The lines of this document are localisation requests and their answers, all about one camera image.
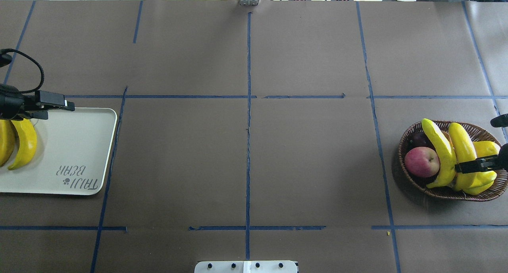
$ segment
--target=brown wicker basket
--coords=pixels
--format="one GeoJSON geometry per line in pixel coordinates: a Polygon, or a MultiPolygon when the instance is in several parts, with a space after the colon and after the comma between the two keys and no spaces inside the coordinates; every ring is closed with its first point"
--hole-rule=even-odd
{"type": "MultiPolygon", "coordinates": [[[[492,136],[487,130],[477,126],[473,125],[471,123],[463,123],[458,121],[434,121],[437,126],[443,130],[448,131],[448,127],[450,126],[450,123],[457,122],[460,125],[464,127],[464,129],[468,132],[468,134],[471,137],[472,141],[492,141],[499,144],[499,141],[492,136]]],[[[404,157],[409,151],[409,142],[410,142],[410,136],[414,132],[423,132],[423,129],[421,128],[421,122],[417,122],[413,125],[411,125],[402,135],[402,138],[400,139],[399,147],[397,149],[397,157],[399,161],[399,165],[402,168],[403,174],[405,178],[407,178],[413,186],[418,188],[421,192],[425,193],[426,195],[429,195],[431,197],[439,198],[439,199],[446,199],[446,200],[463,200],[463,201],[490,201],[497,197],[500,197],[502,195],[506,188],[508,188],[508,173],[506,173],[505,170],[498,170],[497,177],[494,181],[494,184],[488,189],[485,190],[483,193],[480,193],[479,195],[473,196],[466,194],[464,192],[459,191],[455,192],[448,186],[441,186],[438,188],[427,188],[425,186],[426,181],[423,181],[422,179],[419,179],[418,177],[415,177],[414,175],[410,174],[408,170],[406,169],[404,165],[404,157]]]]}

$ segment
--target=blue tape line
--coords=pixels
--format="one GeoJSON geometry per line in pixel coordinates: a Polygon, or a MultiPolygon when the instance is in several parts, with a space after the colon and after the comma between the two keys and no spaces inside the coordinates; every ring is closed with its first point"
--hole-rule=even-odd
{"type": "MultiPolygon", "coordinates": [[[[85,94],[85,95],[69,95],[66,98],[78,99],[121,99],[123,96],[107,95],[107,94],[85,94]]],[[[125,96],[128,99],[246,99],[248,96],[199,96],[199,95],[150,95],[150,94],[132,94],[125,96]]]]}
{"type": "Polygon", "coordinates": [[[374,225],[371,227],[373,230],[387,230],[387,229],[396,229],[396,230],[418,230],[418,229],[506,229],[508,225],[493,225],[493,224],[481,224],[481,225],[473,225],[473,224],[449,224],[449,225],[374,225]]]}
{"type": "MultiPolygon", "coordinates": [[[[475,38],[475,33],[473,33],[473,29],[471,28],[471,22],[470,22],[470,16],[468,15],[468,9],[466,8],[466,4],[463,1],[462,1],[462,9],[464,10],[464,16],[466,17],[466,25],[468,25],[468,30],[470,31],[471,39],[473,40],[473,45],[475,47],[475,51],[478,56],[479,65],[481,66],[481,71],[483,72],[483,76],[485,77],[485,81],[487,82],[487,87],[489,89],[490,96],[492,98],[492,102],[494,103],[494,108],[496,109],[496,113],[499,116],[499,115],[501,115],[501,113],[499,112],[499,107],[497,106],[497,101],[494,98],[494,92],[492,90],[492,85],[490,84],[489,76],[487,74],[487,71],[485,70],[485,64],[483,63],[483,59],[481,58],[481,54],[478,49],[477,41],[475,38]]],[[[508,135],[506,133],[506,129],[503,127],[503,128],[501,128],[501,130],[503,130],[504,141],[508,142],[508,135]]]]}
{"type": "Polygon", "coordinates": [[[251,230],[323,230],[326,226],[251,226],[251,230]]]}
{"type": "MultiPolygon", "coordinates": [[[[7,225],[0,226],[0,230],[98,230],[97,226],[17,226],[7,225]]],[[[103,230],[126,231],[125,226],[108,226],[103,230]]]]}
{"type": "Polygon", "coordinates": [[[189,231],[198,230],[245,230],[245,226],[200,226],[198,228],[189,226],[189,231]]]}
{"type": "MultiPolygon", "coordinates": [[[[356,2],[356,11],[357,11],[357,15],[358,15],[358,26],[360,28],[360,37],[362,40],[363,61],[365,63],[365,73],[367,75],[367,81],[369,83],[370,106],[372,108],[372,117],[374,118],[374,128],[376,131],[376,139],[377,139],[377,150],[379,152],[379,157],[381,158],[381,166],[383,168],[383,181],[385,183],[385,197],[386,197],[386,204],[387,204],[387,208],[388,208],[388,218],[390,220],[390,226],[393,226],[392,203],[390,202],[390,191],[388,190],[388,181],[386,178],[385,159],[383,158],[383,147],[381,146],[381,136],[379,135],[379,125],[377,123],[374,92],[372,90],[372,81],[370,79],[370,73],[369,73],[369,69],[367,67],[367,49],[365,47],[365,38],[363,35],[362,17],[360,14],[359,2],[356,2]]],[[[399,262],[399,251],[397,248],[397,239],[395,237],[395,234],[392,235],[392,242],[393,242],[393,254],[395,257],[395,266],[397,267],[397,273],[400,273],[401,271],[400,271],[400,262],[399,262]]]]}
{"type": "MultiPolygon", "coordinates": [[[[32,6],[30,7],[29,14],[27,15],[27,19],[25,20],[25,25],[23,26],[23,30],[21,31],[21,34],[19,35],[18,44],[16,45],[16,50],[19,50],[19,47],[21,45],[21,40],[23,40],[23,36],[25,35],[25,31],[27,30],[27,26],[29,25],[29,21],[31,18],[31,15],[33,13],[33,9],[35,7],[35,0],[32,1],[32,6]]],[[[7,80],[9,79],[9,75],[11,74],[12,66],[14,65],[14,60],[16,59],[16,53],[12,55],[12,61],[9,64],[9,68],[7,69],[7,73],[5,74],[4,79],[4,85],[7,84],[7,80]]]]}
{"type": "Polygon", "coordinates": [[[250,23],[252,12],[247,14],[247,181],[245,195],[245,260],[250,259],[250,106],[251,106],[251,76],[250,76],[250,23]]]}
{"type": "Polygon", "coordinates": [[[141,11],[143,9],[143,0],[139,1],[139,10],[138,10],[138,20],[136,21],[136,29],[134,30],[134,39],[132,40],[132,43],[135,44],[138,40],[138,29],[139,29],[139,22],[141,21],[141,11]]]}
{"type": "Polygon", "coordinates": [[[341,96],[265,96],[264,99],[343,99],[346,95],[341,96]]]}
{"type": "Polygon", "coordinates": [[[100,234],[103,230],[102,225],[104,223],[104,214],[106,212],[106,203],[108,201],[109,186],[111,184],[111,173],[113,172],[113,162],[115,161],[116,150],[118,147],[118,136],[120,134],[120,126],[122,124],[123,107],[125,106],[125,96],[127,95],[127,89],[128,89],[128,87],[125,87],[125,90],[123,91],[122,105],[120,107],[120,114],[118,116],[118,122],[116,123],[115,141],[113,143],[113,151],[111,152],[111,162],[109,163],[108,179],[106,181],[106,189],[104,190],[104,200],[102,203],[102,210],[100,211],[100,221],[98,223],[96,245],[95,245],[95,249],[94,249],[94,257],[92,258],[92,265],[90,268],[90,273],[95,272],[95,267],[96,267],[96,263],[97,263],[98,247],[100,244],[100,234]]]}
{"type": "Polygon", "coordinates": [[[374,96],[374,99],[492,99],[491,96],[374,96]]]}

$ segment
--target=fruit basket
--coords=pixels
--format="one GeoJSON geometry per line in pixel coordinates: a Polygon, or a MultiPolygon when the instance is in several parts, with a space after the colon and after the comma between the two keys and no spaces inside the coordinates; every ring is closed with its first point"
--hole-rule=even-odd
{"type": "MultiPolygon", "coordinates": [[[[448,131],[448,127],[450,126],[450,123],[456,122],[459,123],[464,127],[464,129],[468,132],[468,134],[471,137],[472,141],[492,141],[499,144],[499,141],[492,136],[487,130],[477,126],[473,125],[471,123],[463,123],[458,121],[434,121],[437,126],[442,131],[448,131]]],[[[497,170],[497,177],[494,181],[494,184],[488,188],[488,190],[485,190],[483,193],[480,193],[479,195],[473,196],[466,194],[464,192],[459,191],[455,192],[453,189],[451,189],[448,186],[441,186],[437,188],[427,188],[425,185],[428,183],[428,181],[422,180],[419,177],[415,177],[411,173],[408,172],[408,170],[405,167],[404,164],[404,157],[408,153],[409,149],[409,143],[410,143],[410,136],[415,132],[422,132],[423,129],[421,127],[421,122],[417,122],[413,125],[411,125],[402,135],[402,138],[400,139],[399,146],[397,148],[397,159],[398,164],[401,167],[402,173],[404,177],[409,180],[409,182],[416,187],[418,190],[423,192],[424,194],[438,198],[438,199],[445,199],[445,200],[463,200],[463,201],[490,201],[493,199],[496,199],[497,197],[500,197],[508,188],[508,173],[505,170],[497,170]]]]}

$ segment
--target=dark purple fruit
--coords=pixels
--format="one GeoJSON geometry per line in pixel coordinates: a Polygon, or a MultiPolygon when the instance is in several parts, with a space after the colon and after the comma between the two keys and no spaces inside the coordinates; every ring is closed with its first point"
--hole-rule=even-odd
{"type": "Polygon", "coordinates": [[[428,147],[434,151],[436,150],[424,132],[415,132],[410,135],[410,148],[416,147],[428,147]]]}

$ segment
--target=white plate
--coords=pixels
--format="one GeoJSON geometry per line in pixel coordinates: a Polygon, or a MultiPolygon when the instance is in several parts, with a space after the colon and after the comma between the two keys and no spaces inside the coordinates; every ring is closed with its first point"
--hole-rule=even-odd
{"type": "Polygon", "coordinates": [[[93,195],[104,183],[116,127],[109,108],[52,110],[49,120],[33,119],[37,152],[33,160],[9,171],[16,157],[0,168],[0,192],[93,195]]]}

